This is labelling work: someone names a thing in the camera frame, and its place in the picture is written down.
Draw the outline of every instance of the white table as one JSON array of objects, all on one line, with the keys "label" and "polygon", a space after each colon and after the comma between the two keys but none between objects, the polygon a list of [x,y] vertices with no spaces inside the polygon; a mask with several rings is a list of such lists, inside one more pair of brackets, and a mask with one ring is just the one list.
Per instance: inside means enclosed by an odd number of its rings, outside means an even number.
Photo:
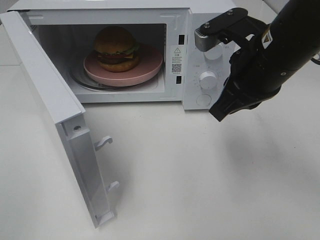
[{"label": "white table", "polygon": [[[236,1],[264,21],[264,3]],[[0,29],[1,240],[317,240],[320,68],[217,122],[180,103],[85,104],[117,217],[94,229],[69,160]]]}]

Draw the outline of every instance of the microwave control panel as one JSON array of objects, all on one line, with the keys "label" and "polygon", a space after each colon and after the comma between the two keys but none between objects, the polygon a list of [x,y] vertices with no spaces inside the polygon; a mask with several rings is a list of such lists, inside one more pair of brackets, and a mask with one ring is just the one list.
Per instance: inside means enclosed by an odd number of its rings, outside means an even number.
[{"label": "microwave control panel", "polygon": [[219,98],[230,73],[229,59],[235,44],[220,43],[207,52],[196,48],[194,31],[213,17],[194,14],[188,37],[188,65],[185,76],[183,107],[186,110],[209,109]]}]

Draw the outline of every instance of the open microwave door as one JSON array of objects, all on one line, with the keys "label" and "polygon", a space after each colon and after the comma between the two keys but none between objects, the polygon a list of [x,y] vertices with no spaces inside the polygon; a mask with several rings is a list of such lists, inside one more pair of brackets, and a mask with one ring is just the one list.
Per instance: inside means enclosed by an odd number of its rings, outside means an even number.
[{"label": "open microwave door", "polygon": [[55,125],[72,166],[84,201],[95,227],[114,217],[105,188],[96,151],[112,138],[105,137],[93,144],[84,119],[85,109],[66,84],[29,28],[28,19],[16,11],[0,14],[20,66],[37,103]]}]

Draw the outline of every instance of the cheese slice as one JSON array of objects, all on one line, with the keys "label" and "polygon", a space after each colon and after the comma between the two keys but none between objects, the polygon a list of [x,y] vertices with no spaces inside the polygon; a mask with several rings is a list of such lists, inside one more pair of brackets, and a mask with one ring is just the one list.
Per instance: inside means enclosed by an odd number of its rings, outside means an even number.
[{"label": "cheese slice", "polygon": [[125,56],[124,58],[125,59],[133,59],[134,58],[134,53],[131,53],[130,55]]}]

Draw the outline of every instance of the microwave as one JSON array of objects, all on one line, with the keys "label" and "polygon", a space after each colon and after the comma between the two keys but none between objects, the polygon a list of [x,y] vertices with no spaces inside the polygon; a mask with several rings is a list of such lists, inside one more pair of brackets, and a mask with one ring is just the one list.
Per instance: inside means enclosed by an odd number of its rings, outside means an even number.
[{"label": "microwave", "polygon": [[[96,151],[113,139],[93,142],[82,103],[179,101],[185,110],[209,109],[230,73],[235,44],[220,43],[202,52],[195,31],[234,7],[231,0],[19,0],[0,14],[34,99],[61,139],[96,228],[115,216],[108,194],[119,183],[103,181]],[[96,35],[109,26],[126,29],[138,43],[160,53],[155,75],[129,86],[101,84],[88,75],[84,62]]]}]

